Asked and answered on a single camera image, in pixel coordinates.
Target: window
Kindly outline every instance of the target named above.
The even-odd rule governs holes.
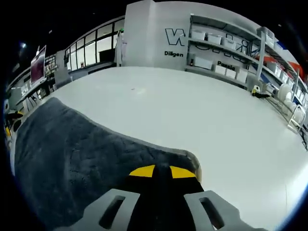
[[[95,42],[87,45],[85,47],[85,52],[86,52],[86,65],[91,65],[96,63],[95,61]]]
[[[71,56],[68,55],[68,62],[67,62],[67,69],[70,70],[71,69]]]
[[[82,47],[83,45],[84,45],[84,39],[82,38],[81,40],[77,42],[77,49]]]
[[[111,39],[112,36],[97,41],[97,52],[96,52],[97,61],[100,60],[100,51],[111,49]]]
[[[115,22],[115,31],[119,31],[124,28],[124,19]]]
[[[97,38],[100,38],[102,36],[108,35],[112,32],[112,23],[109,25],[106,25],[104,27],[101,27],[97,30]]]
[[[116,47],[116,39],[117,39],[117,35],[114,35],[113,37],[114,37],[114,47],[113,47],[113,48],[115,48],[115,47]]]
[[[83,68],[85,66],[85,56],[84,56],[84,48],[80,48],[77,50],[77,67]]]
[[[77,69],[77,63],[76,63],[76,51],[71,53],[71,64],[72,64],[72,71]]]
[[[86,36],[86,44],[95,40],[95,31]]]
[[[74,44],[71,46],[71,53],[73,53],[75,50],[76,50],[76,43],[74,43]]]

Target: yellow stripe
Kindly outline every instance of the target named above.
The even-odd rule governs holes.
[[[140,167],[130,173],[130,176],[135,177],[152,177],[155,165]]]
[[[188,177],[196,177],[192,172],[187,169],[170,166],[172,172],[172,178],[188,178]]]
[[[5,131],[6,131],[6,135],[7,135],[8,137],[10,137],[10,136],[11,136],[11,133],[10,133],[10,130],[9,130],[8,127],[5,127]]]

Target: white round object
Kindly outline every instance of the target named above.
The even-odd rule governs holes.
[[[292,89],[291,89],[290,85],[286,84],[286,83],[282,84],[279,88],[279,91],[278,91],[278,95],[277,95],[278,99],[280,101],[284,102],[287,95],[289,95],[288,93],[291,93],[291,95],[292,95]]]
[[[288,112],[288,115],[289,115],[289,116],[292,116],[293,111],[295,110],[296,106],[297,106],[297,105],[296,105],[296,103],[294,103],[294,102],[291,104],[291,106],[290,106],[290,111]]]
[[[4,113],[6,114],[7,112],[9,112],[9,110],[10,110],[10,105],[9,105],[9,100],[8,99],[6,99],[5,101],[4,101]]]
[[[297,108],[295,110],[295,113],[294,113],[294,120],[297,122],[297,123],[302,123],[303,120],[304,120],[304,112],[300,109],[300,108]]]
[[[288,115],[289,111],[290,111],[289,108],[291,108],[291,105],[292,105],[292,101],[289,100],[289,99],[286,99],[283,103],[284,103],[284,105],[282,106],[282,111],[283,111],[283,113]]]

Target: gray blanket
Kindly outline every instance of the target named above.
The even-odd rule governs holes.
[[[19,128],[15,176],[48,230],[70,226],[84,208],[138,167],[168,163],[196,172],[193,154],[111,131],[51,98]]]

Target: gray plastic bracket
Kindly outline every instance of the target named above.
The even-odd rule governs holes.
[[[99,225],[99,221],[105,214],[109,205],[117,196],[124,197],[111,228],[105,229]],[[56,231],[126,231],[129,225],[133,209],[139,199],[140,194],[127,192],[118,189],[111,189],[96,201],[88,205],[83,213],[83,217],[70,227],[59,227]]]
[[[254,229],[243,222],[240,218],[239,210],[213,191],[186,194],[184,198],[192,213],[196,231],[214,230],[210,218],[202,205],[202,201],[206,199],[212,203],[223,222],[223,227],[219,231],[265,231],[265,229]]]

